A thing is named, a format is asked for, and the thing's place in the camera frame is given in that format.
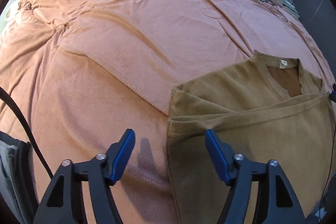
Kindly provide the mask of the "orange fleece blanket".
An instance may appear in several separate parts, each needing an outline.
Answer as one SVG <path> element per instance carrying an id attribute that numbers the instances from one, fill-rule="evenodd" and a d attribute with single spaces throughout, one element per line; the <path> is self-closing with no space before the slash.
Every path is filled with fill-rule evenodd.
<path id="1" fill-rule="evenodd" d="M 124 223 L 180 223 L 167 159 L 171 91 L 253 56 L 329 65 L 289 12 L 259 0 L 19 0 L 1 35 L 1 87 L 52 170 L 135 131 L 112 189 Z"/>

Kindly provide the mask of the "tan brown t-shirt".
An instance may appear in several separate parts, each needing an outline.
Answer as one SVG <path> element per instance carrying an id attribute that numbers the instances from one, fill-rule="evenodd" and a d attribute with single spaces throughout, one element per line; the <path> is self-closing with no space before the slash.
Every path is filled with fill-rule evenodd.
<path id="1" fill-rule="evenodd" d="M 180 223 L 217 222 L 228 197 L 206 149 L 208 129 L 252 161 L 277 160 L 310 214 L 335 166 L 329 91 L 299 59 L 259 52 L 174 87 L 167 159 Z"/>

